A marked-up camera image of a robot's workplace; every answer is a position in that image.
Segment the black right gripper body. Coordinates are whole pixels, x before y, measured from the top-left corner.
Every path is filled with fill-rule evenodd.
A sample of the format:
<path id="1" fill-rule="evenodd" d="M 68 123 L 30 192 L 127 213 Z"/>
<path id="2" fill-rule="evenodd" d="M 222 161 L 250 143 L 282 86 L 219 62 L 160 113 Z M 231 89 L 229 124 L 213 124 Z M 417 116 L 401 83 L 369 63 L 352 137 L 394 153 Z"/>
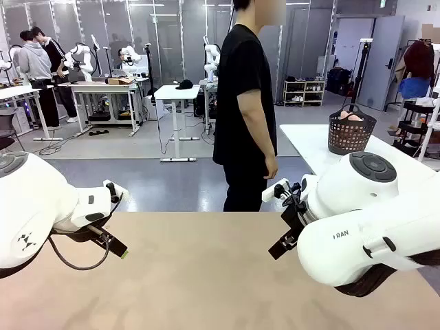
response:
<path id="1" fill-rule="evenodd" d="M 306 204 L 297 198 L 288 198 L 283 202 L 283 206 L 285 207 L 285 210 L 283 211 L 281 218 L 290 227 L 287 235 L 293 238 L 298 238 L 307 225 L 304 217 L 307 211 Z"/>

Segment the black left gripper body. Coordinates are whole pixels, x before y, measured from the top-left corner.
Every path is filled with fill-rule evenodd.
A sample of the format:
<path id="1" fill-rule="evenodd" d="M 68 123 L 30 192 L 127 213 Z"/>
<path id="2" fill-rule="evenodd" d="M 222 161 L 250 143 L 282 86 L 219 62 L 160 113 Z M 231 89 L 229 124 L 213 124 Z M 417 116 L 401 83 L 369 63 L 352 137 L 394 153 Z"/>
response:
<path id="1" fill-rule="evenodd" d="M 81 227 L 75 232 L 66 232 L 62 230 L 51 229 L 50 234 L 64 235 L 77 243 L 92 241 L 97 245 L 104 245 L 105 240 L 102 238 L 102 235 L 105 235 L 108 238 L 110 234 L 103 227 L 108 222 L 108 220 L 110 220 L 110 218 L 111 215 L 108 215 L 101 219 L 97 219 Z"/>

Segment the person's right hand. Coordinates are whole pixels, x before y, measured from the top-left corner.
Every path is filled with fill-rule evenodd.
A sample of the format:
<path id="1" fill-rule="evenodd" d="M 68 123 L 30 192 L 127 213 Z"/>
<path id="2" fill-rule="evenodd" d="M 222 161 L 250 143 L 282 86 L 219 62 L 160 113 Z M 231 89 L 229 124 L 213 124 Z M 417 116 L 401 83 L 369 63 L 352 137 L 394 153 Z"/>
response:
<path id="1" fill-rule="evenodd" d="M 275 154 L 270 153 L 265 156 L 265 166 L 267 169 L 267 174 L 264 176 L 265 179 L 275 178 L 278 172 L 278 162 Z"/>

